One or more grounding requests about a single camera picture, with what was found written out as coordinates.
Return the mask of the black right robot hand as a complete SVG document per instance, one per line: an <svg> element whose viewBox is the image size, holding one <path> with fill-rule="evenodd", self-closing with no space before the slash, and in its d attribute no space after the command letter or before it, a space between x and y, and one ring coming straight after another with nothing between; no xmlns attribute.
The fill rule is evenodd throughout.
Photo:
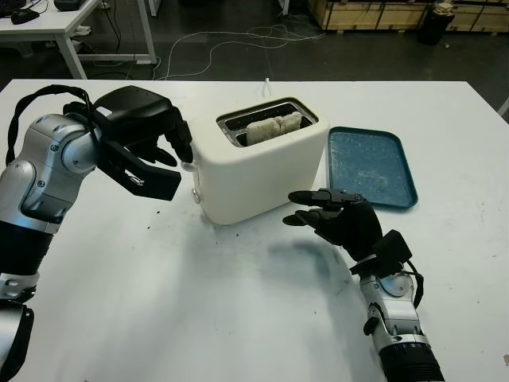
<svg viewBox="0 0 509 382"><path fill-rule="evenodd" d="M371 204L358 193L338 189L300 190L289 193L291 202L308 206L283 218L289 226L309 226L329 243L342 247L356 262L372 254L383 237Z"/></svg>

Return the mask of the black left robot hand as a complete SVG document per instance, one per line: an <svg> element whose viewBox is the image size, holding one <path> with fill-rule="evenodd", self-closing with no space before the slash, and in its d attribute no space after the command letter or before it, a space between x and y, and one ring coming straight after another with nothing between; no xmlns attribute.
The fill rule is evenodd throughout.
<svg viewBox="0 0 509 382"><path fill-rule="evenodd" d="M193 161L192 136L170 99L134 85L118 88L95 102L109 111L101 139L116 142L137 158L175 166Z"/></svg>

